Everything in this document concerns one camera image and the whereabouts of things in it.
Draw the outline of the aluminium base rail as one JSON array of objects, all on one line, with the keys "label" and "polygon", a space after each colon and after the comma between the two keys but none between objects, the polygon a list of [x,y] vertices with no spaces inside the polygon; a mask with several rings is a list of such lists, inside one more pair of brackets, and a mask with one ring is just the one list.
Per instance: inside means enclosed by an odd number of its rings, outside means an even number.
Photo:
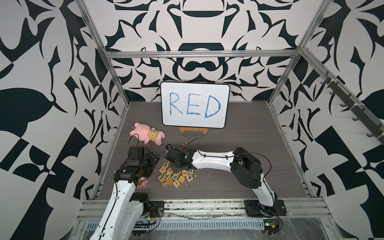
[{"label": "aluminium base rail", "polygon": [[[331,212],[322,198],[283,198],[282,218],[330,218]],[[163,217],[173,219],[246,218],[245,199],[150,200],[159,204]],[[87,200],[81,205],[77,221],[98,221],[108,205],[107,200]]]}]

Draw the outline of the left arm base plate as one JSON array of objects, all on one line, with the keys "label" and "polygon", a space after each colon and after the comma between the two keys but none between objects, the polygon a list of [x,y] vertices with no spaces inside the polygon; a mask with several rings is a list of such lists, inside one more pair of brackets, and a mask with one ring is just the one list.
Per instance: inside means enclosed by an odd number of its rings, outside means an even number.
[{"label": "left arm base plate", "polygon": [[164,201],[149,201],[143,202],[143,211],[141,217],[150,217],[155,218],[157,216],[162,216],[165,210],[165,202]]}]

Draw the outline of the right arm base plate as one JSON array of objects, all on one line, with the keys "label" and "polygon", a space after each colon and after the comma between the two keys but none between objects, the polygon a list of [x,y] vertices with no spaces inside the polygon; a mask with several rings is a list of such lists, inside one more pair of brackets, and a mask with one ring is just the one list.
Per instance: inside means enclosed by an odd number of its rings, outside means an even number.
[{"label": "right arm base plate", "polygon": [[265,207],[258,200],[245,200],[245,210],[248,217],[254,218],[272,218],[276,214],[286,216],[287,209],[283,200],[275,200],[273,207]]}]

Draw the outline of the pink plush bear toy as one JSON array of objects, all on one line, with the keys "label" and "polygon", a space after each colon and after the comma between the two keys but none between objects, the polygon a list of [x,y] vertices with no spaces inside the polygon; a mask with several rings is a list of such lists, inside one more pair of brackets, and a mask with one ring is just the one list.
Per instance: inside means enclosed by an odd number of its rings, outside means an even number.
[{"label": "pink plush bear toy", "polygon": [[163,139],[166,137],[163,131],[156,130],[155,128],[140,123],[135,123],[133,129],[130,131],[130,136],[136,137],[144,144],[153,142],[157,146],[160,146]]}]

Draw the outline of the wooden block purple P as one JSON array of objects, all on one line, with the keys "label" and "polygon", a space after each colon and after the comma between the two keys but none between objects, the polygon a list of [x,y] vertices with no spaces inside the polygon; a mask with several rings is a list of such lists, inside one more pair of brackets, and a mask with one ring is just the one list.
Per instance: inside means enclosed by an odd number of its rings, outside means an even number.
[{"label": "wooden block purple P", "polygon": [[186,179],[190,182],[190,181],[192,181],[194,178],[193,178],[193,176],[192,176],[191,174],[188,174],[188,175],[186,176]]}]

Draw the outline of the wall hook rack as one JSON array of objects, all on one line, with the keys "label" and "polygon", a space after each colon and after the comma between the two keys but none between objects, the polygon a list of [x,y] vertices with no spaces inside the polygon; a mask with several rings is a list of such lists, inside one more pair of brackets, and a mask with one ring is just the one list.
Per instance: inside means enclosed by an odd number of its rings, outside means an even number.
[{"label": "wall hook rack", "polygon": [[320,76],[324,78],[322,85],[331,89],[331,96],[337,96],[343,102],[341,107],[354,113],[353,121],[361,122],[370,131],[367,137],[376,138],[383,145],[384,123],[341,80],[331,78],[329,72]]}]

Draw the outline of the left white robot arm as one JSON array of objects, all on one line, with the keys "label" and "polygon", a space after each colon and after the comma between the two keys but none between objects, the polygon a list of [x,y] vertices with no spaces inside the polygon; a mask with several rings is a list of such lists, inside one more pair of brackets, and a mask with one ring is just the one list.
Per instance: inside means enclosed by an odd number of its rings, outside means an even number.
[{"label": "left white robot arm", "polygon": [[148,180],[160,156],[147,147],[129,148],[128,157],[114,173],[114,188],[91,240],[128,240],[140,216],[150,210],[146,193],[136,193],[139,180]]}]

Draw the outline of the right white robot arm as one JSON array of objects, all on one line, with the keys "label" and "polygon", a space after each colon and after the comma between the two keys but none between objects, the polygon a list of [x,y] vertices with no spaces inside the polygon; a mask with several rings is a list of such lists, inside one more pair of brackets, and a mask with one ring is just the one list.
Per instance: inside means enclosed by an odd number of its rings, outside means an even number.
[{"label": "right white robot arm", "polygon": [[165,159],[182,170],[215,169],[231,172],[238,182],[251,189],[256,200],[245,200],[245,210],[249,217],[272,218],[287,215],[284,201],[270,188],[261,161],[253,153],[237,147],[232,152],[209,153],[200,150],[183,152],[172,145],[166,146]]}]

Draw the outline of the small wooden easel stand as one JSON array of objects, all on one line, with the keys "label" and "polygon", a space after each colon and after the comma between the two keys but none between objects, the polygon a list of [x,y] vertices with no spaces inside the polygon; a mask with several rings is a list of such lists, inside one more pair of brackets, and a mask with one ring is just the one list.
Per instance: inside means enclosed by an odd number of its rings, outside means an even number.
[{"label": "small wooden easel stand", "polygon": [[181,133],[184,133],[184,132],[202,132],[203,134],[206,134],[208,132],[208,128],[179,127],[179,131]]}]

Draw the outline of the electronics board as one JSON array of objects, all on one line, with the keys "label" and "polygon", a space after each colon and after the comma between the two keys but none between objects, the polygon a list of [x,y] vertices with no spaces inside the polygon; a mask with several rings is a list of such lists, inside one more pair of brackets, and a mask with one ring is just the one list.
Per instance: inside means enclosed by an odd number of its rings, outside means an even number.
[{"label": "electronics board", "polygon": [[277,219],[264,219],[264,230],[262,232],[269,236],[276,235],[283,228],[283,221],[280,218]]},{"label": "electronics board", "polygon": [[155,229],[159,223],[158,218],[146,218],[135,223],[133,232],[147,233]]}]

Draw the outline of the whiteboard with RED writing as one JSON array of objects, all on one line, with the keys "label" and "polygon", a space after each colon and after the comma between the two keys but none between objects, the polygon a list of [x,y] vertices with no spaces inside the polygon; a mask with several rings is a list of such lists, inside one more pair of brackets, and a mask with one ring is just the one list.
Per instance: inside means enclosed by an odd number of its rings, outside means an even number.
[{"label": "whiteboard with RED writing", "polygon": [[163,82],[160,90],[163,125],[225,127],[231,90],[229,85]]}]

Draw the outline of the right electronics board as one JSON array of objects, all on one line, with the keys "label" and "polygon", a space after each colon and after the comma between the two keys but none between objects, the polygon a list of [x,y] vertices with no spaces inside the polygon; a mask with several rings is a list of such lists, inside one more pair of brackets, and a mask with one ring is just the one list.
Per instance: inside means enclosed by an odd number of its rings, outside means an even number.
[{"label": "right electronics board", "polygon": [[283,228],[283,221],[280,218],[277,219],[264,219],[264,230],[262,232],[269,236],[276,235]]}]

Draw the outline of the left electronics board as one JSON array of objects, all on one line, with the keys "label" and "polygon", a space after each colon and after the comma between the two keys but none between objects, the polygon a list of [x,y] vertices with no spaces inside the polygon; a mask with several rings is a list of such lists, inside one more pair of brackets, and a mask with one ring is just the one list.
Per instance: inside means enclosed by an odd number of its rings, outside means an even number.
[{"label": "left electronics board", "polygon": [[135,223],[133,232],[147,233],[155,229],[159,223],[158,218],[146,218]]}]

